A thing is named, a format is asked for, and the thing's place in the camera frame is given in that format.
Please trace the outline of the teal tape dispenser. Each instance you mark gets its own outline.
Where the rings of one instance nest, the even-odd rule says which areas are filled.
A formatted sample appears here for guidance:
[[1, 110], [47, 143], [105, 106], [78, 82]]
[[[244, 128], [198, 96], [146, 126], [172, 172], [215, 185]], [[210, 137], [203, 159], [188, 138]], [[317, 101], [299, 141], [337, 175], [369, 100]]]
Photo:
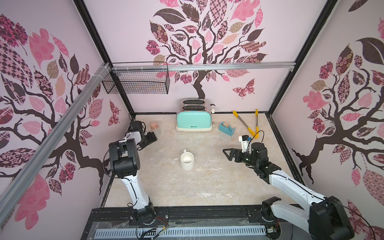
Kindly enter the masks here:
[[234, 135], [235, 130], [236, 128], [232, 128], [232, 126], [226, 122], [221, 122], [219, 125], [219, 131], [231, 137]]

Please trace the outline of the white ceramic mug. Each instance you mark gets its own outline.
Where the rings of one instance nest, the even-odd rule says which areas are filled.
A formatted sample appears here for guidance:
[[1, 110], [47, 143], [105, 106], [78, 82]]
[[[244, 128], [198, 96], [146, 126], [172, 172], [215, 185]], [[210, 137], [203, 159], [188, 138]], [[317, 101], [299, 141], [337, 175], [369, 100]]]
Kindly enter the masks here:
[[195, 167], [195, 157], [191, 152], [184, 150], [180, 157], [180, 166], [183, 170], [190, 171]]

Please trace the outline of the clear bubble wrap sheet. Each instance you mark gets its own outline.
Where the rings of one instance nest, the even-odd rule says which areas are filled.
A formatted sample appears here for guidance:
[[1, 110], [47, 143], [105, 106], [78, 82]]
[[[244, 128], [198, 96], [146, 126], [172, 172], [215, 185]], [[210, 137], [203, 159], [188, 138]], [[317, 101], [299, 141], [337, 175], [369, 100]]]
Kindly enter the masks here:
[[[167, 139], [140, 151], [139, 177], [152, 200], [166, 197], [235, 198], [240, 187], [253, 187], [257, 176], [243, 163], [229, 161], [223, 149], [238, 148], [224, 138]], [[195, 167], [180, 166], [184, 150], [195, 157]]]

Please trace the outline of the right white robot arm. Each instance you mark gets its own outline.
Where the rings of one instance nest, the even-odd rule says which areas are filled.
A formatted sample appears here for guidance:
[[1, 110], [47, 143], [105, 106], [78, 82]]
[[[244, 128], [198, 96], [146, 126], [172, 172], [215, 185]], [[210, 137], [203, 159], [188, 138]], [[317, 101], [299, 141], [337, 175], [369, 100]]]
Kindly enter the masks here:
[[261, 216], [266, 222], [283, 219], [307, 232], [314, 240], [350, 240], [355, 232], [344, 206], [334, 196], [325, 197], [299, 183], [269, 161], [264, 144], [248, 142], [241, 149], [224, 149], [229, 161], [243, 163], [267, 184], [279, 189], [298, 206], [272, 197], [262, 202]]

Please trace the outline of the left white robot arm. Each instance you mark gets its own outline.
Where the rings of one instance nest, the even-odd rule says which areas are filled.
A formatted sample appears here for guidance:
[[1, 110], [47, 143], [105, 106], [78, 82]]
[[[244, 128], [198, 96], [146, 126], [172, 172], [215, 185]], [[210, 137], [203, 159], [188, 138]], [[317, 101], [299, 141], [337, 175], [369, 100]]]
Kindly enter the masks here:
[[134, 218], [150, 225], [155, 221], [155, 208], [139, 180], [138, 144], [142, 140], [138, 131], [126, 133], [123, 139], [109, 144], [109, 159], [112, 177], [120, 179], [130, 194], [132, 201], [128, 206], [133, 209]]

